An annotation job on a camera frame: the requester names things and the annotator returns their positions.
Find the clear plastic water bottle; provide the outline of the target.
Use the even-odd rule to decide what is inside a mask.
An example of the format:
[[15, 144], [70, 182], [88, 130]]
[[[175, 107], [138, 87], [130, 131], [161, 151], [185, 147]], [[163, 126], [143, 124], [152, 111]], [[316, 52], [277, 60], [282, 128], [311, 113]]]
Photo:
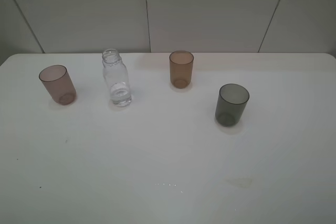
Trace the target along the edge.
[[132, 102], [129, 76], [119, 52], [107, 49], [102, 53], [102, 74], [115, 106], [125, 107]]

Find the orange translucent plastic cup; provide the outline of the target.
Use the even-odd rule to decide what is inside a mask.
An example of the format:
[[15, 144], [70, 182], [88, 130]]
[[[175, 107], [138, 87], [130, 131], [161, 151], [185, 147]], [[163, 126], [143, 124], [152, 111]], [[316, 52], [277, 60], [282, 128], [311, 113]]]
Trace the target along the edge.
[[170, 81], [178, 88], [184, 89], [191, 83], [194, 56], [188, 51], [175, 51], [169, 56]]

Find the grey translucent plastic cup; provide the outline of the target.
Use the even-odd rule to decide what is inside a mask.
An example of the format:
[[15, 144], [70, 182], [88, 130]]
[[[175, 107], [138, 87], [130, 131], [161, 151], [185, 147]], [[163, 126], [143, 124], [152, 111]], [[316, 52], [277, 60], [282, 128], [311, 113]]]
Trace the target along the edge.
[[231, 127], [236, 125], [250, 98], [246, 88], [235, 83], [223, 85], [219, 90], [215, 119], [224, 126]]

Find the pink translucent plastic cup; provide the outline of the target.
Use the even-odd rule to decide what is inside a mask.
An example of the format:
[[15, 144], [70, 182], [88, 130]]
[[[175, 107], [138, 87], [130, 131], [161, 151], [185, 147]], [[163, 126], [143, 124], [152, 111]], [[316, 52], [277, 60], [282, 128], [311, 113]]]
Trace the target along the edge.
[[56, 103], [68, 105], [75, 101], [76, 89], [65, 66], [49, 66], [40, 72], [39, 79]]

